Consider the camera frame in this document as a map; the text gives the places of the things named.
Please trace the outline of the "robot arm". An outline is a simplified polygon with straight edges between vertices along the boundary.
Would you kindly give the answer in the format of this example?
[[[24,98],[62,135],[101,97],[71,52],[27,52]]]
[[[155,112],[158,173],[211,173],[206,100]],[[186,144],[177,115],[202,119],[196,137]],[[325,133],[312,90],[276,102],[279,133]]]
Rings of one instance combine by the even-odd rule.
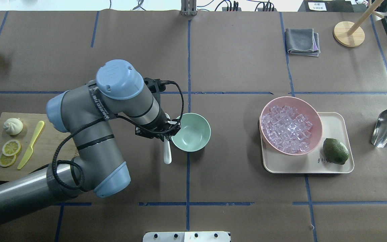
[[[69,133],[51,163],[0,185],[0,225],[93,191],[105,198],[131,181],[109,121],[133,124],[138,136],[161,141],[176,135],[181,118],[169,119],[160,92],[175,81],[143,78],[126,60],[102,66],[94,80],[48,101],[54,128]]]

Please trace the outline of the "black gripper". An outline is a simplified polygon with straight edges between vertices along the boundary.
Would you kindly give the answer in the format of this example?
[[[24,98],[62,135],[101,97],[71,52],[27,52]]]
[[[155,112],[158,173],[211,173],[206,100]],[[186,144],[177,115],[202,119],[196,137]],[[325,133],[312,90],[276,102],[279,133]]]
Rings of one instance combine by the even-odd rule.
[[[166,117],[160,105],[160,93],[166,90],[167,85],[172,84],[177,87],[179,94],[182,97],[181,88],[175,81],[144,78],[144,82],[154,97],[154,102],[147,115],[152,115],[155,119],[150,123],[137,125],[135,134],[149,139],[158,138],[161,140],[175,136],[181,129],[182,113],[180,117],[176,119]]]

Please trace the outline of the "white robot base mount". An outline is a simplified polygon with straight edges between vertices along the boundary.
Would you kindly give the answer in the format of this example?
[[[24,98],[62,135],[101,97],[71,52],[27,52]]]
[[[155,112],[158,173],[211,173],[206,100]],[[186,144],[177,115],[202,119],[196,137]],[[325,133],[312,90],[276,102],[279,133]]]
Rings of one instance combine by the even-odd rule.
[[[143,242],[231,242],[226,231],[147,232]]]

